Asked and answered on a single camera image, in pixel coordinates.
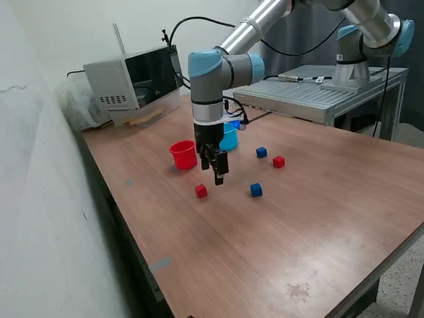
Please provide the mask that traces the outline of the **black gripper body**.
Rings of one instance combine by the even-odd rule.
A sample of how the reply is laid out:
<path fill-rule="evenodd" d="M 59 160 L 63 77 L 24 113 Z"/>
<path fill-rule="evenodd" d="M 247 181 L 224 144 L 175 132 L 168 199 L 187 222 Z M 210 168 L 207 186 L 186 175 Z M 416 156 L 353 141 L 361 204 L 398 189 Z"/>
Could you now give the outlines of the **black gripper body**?
<path fill-rule="evenodd" d="M 224 137 L 224 125 L 194 125 L 194 135 L 196 143 L 196 152 L 200 152 L 202 146 L 210 146 L 212 149 L 219 150 L 219 144 Z"/>

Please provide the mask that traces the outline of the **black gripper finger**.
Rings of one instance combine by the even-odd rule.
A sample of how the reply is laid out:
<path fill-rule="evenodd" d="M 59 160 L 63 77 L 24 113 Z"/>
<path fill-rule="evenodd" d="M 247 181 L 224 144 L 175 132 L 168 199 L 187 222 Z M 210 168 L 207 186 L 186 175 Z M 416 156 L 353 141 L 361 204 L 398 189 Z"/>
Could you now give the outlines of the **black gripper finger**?
<path fill-rule="evenodd" d="M 206 144 L 200 146 L 199 157 L 201 159 L 201 169 L 208 170 L 210 166 L 211 156 L 209 152 L 209 147 Z"/>
<path fill-rule="evenodd" d="M 229 173 L 228 154 L 226 151 L 218 151 L 214 153 L 212 160 L 213 171 L 215 175 L 215 185 L 222 185 L 224 175 Z"/>

